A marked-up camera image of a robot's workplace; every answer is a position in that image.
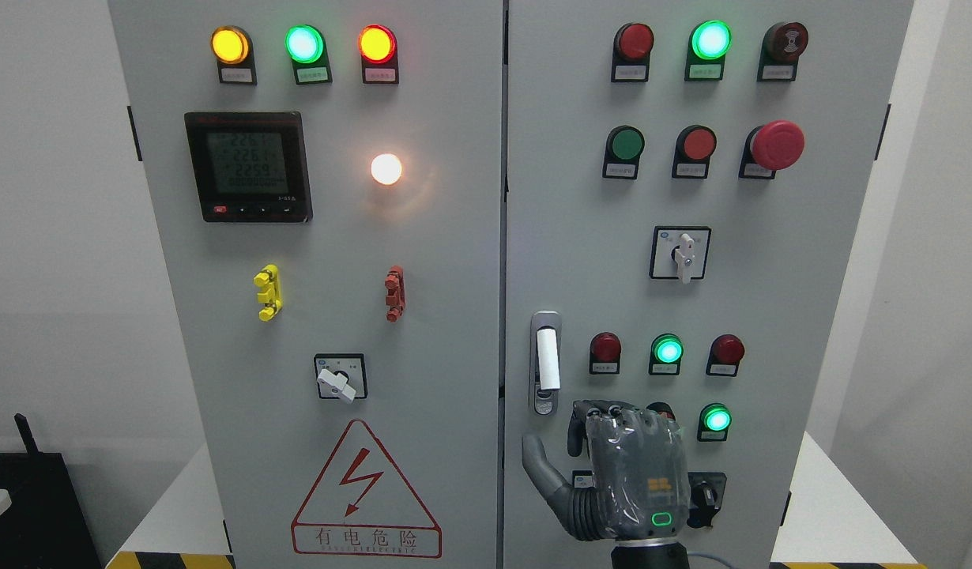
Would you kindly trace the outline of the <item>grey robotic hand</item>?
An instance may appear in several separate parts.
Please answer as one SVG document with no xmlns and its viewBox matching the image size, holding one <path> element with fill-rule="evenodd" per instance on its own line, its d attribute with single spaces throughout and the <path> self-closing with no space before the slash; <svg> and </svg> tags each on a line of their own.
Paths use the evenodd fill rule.
<svg viewBox="0 0 972 569">
<path fill-rule="evenodd" d="M 573 511 L 573 487 L 548 461 L 540 437 L 522 437 L 523 469 L 566 532 L 578 541 L 676 539 L 691 500 L 677 422 L 626 402 L 577 400 L 568 454 L 580 456 L 583 444 L 597 489 L 597 508 L 584 516 Z"/>
</svg>

